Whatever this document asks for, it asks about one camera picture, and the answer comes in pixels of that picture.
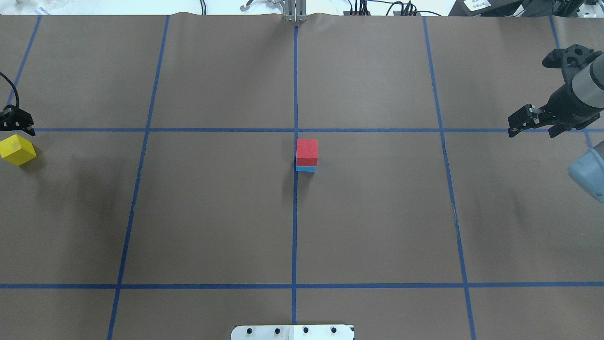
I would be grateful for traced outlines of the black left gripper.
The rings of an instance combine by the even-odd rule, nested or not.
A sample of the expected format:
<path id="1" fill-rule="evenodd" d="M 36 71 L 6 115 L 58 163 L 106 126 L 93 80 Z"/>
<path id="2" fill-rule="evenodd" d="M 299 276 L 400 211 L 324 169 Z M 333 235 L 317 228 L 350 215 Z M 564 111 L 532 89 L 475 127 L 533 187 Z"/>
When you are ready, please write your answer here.
<path id="1" fill-rule="evenodd" d="M 30 136 L 35 136 L 33 118 L 30 113 L 17 106 L 6 106 L 0 113 L 1 131 L 23 131 Z"/>

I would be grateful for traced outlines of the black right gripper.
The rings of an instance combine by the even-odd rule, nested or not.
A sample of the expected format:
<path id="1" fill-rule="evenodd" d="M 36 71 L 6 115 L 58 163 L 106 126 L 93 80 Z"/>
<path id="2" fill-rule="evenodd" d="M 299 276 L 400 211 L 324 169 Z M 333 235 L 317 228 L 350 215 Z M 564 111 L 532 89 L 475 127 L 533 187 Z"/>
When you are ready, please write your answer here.
<path id="1" fill-rule="evenodd" d="M 597 100 L 595 106 L 584 103 L 578 98 L 571 85 L 563 85 L 556 90 L 541 109 L 533 105 L 524 105 L 508 116 L 508 136 L 513 138 L 527 129 L 541 127 L 543 111 L 548 116 L 544 120 L 549 128 L 550 138 L 555 138 L 561 133 L 583 130 L 600 118 L 602 100 Z"/>

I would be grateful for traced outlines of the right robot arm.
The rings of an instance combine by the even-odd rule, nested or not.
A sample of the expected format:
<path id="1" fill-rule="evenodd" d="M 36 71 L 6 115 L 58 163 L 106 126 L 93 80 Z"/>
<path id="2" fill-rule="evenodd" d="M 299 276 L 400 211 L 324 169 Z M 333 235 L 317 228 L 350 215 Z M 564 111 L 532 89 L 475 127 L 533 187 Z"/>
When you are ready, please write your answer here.
<path id="1" fill-rule="evenodd" d="M 509 138 L 522 131 L 548 127 L 551 138 L 572 130 L 582 131 L 601 118 L 604 109 L 603 52 L 572 45 L 555 48 L 542 66 L 559 69 L 563 84 L 539 108 L 524 105 L 508 116 Z M 598 202 L 604 200 L 603 142 L 589 147 L 568 167 L 568 175 Z"/>

